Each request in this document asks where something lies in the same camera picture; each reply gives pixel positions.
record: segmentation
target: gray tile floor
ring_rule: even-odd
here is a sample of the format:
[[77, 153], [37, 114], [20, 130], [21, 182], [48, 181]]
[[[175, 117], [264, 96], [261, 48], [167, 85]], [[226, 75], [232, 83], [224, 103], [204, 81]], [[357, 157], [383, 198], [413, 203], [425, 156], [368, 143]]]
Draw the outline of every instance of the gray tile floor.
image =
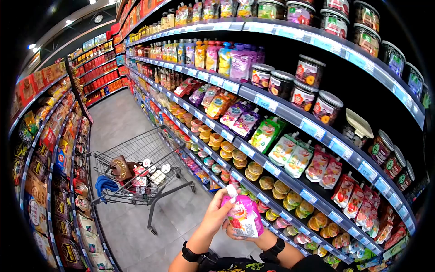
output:
[[[108, 97], [89, 111], [94, 119], [91, 151], [104, 152], [152, 129], [128, 89]], [[90, 162], [91, 166], [95, 165], [93, 158]], [[95, 184], [97, 173], [92, 170], [91, 176]], [[188, 181], [194, 180], [187, 173], [184, 176]], [[176, 180], [167, 189], [182, 183]], [[184, 241], [198, 228], [211, 200], [210, 195], [198, 183], [196, 185], [195, 194], [185, 187], [157, 202], [152, 223], [157, 236], [146, 228], [148, 206], [123, 203], [96, 206], [107, 242], [123, 271], [167, 271]], [[210, 248], [220, 257], [252, 255], [260, 261], [261, 251], [254, 243], [232, 240], [222, 230], [215, 235]]]

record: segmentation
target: blue towel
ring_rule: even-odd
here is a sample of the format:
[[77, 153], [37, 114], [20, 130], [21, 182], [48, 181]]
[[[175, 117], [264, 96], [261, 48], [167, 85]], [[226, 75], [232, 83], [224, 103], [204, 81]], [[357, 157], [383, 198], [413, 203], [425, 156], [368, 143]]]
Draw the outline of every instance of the blue towel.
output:
[[[119, 187], [116, 184], [116, 182], [114, 182], [110, 178], [106, 176], [99, 176], [97, 178], [97, 182], [95, 183], [95, 189], [97, 189], [98, 197], [101, 197], [103, 195], [104, 189], [107, 189], [112, 192], [116, 192], [118, 191]], [[104, 197], [101, 197], [101, 201], [107, 204], [107, 201], [106, 199], [104, 199]]]

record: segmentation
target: person's arm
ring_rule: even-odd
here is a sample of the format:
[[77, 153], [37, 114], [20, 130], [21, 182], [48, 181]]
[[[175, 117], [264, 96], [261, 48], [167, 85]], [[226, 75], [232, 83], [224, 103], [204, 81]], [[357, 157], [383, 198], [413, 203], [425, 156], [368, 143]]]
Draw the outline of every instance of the person's arm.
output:
[[[208, 251], [213, 236], [219, 231], [227, 213], [234, 206], [234, 203], [228, 201], [221, 208], [222, 198], [226, 194], [226, 189], [217, 191], [205, 212], [201, 225], [187, 242], [186, 248], [193, 253], [202, 254]], [[187, 261], [183, 257], [183, 252], [180, 251], [169, 266], [168, 272], [195, 272], [197, 269], [198, 263]]]
[[[222, 229], [226, 229], [227, 235], [234, 240], [246, 240], [254, 242], [261, 250], [267, 251], [276, 244], [278, 237], [270, 232], [268, 229], [264, 229], [262, 235], [258, 238], [247, 238], [237, 236], [236, 232], [233, 230], [231, 224], [226, 220]], [[295, 247], [291, 246], [289, 243], [285, 243], [284, 249], [277, 255], [280, 265], [284, 268], [292, 268], [297, 262], [304, 258], [303, 254], [297, 250]]]

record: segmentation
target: plastic jar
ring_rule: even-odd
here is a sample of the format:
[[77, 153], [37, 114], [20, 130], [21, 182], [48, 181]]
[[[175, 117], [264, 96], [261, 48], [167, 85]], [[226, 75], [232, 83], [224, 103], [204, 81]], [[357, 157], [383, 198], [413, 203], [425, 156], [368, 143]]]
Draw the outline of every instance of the plastic jar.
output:
[[354, 1], [355, 22], [371, 28], [379, 34], [379, 12], [369, 4], [363, 1]]
[[346, 39], [349, 25], [349, 19], [346, 16], [332, 9], [322, 9], [320, 14], [323, 15], [320, 29]]
[[338, 97], [327, 91], [319, 91], [313, 115], [323, 124], [332, 125], [342, 107], [343, 102]]
[[296, 68], [296, 80], [319, 88], [320, 80], [322, 79], [323, 69], [326, 67], [321, 61], [307, 57], [305, 55], [299, 55], [298, 67]]
[[401, 173], [394, 178], [394, 181], [396, 182], [397, 187], [399, 187], [401, 191], [404, 191], [411, 184], [411, 182], [414, 181], [414, 179], [414, 170], [412, 170], [409, 161], [406, 161], [406, 167], [403, 168]]
[[262, 63], [253, 64], [251, 84], [266, 90], [269, 86], [269, 79], [272, 70], [275, 70], [275, 68], [270, 65]]
[[304, 111], [310, 111], [319, 89], [307, 86], [295, 80], [290, 102]]
[[258, 1], [258, 18], [263, 19], [284, 19], [284, 4], [274, 0], [259, 0]]
[[409, 88], [417, 98], [422, 96], [423, 84], [425, 83], [425, 80], [423, 79], [420, 71], [418, 71], [414, 65], [410, 64], [409, 62], [405, 62], [402, 79], [408, 83]]
[[285, 100], [290, 98], [290, 93], [293, 88], [294, 75], [279, 71], [271, 71], [271, 77], [269, 81], [269, 93], [279, 96]]
[[390, 69], [398, 76], [402, 76], [405, 66], [405, 55], [394, 44], [383, 40], [382, 48], [379, 52], [379, 59], [390, 67]]
[[403, 154], [397, 145], [394, 145], [394, 152], [390, 154], [390, 157], [385, 161], [383, 167], [385, 173], [387, 173], [391, 179], [394, 179], [405, 166], [405, 157], [403, 157]]
[[382, 165], [392, 151], [394, 151], [394, 145], [390, 137], [383, 130], [378, 130], [378, 135], [368, 148], [368, 153], [378, 165]]
[[323, 8], [332, 9], [344, 15], [346, 18], [349, 18], [350, 9], [349, 2], [347, 0], [324, 0]]
[[363, 24], [354, 24], [354, 43], [367, 51], [370, 55], [378, 57], [381, 37], [373, 29]]
[[287, 21], [309, 26], [316, 13], [312, 6], [298, 1], [287, 2]]
[[369, 138], [373, 139], [373, 132], [368, 122], [348, 108], [346, 108], [346, 121], [343, 135], [357, 147], [362, 148]]

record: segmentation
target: brown bag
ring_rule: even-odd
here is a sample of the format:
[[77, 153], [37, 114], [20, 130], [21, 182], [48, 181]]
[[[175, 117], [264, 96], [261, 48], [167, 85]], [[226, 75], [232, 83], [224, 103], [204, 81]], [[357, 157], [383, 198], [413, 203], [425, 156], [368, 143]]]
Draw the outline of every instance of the brown bag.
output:
[[123, 155], [111, 160], [110, 168], [112, 169], [112, 175], [115, 176], [117, 181], [125, 181], [133, 177]]

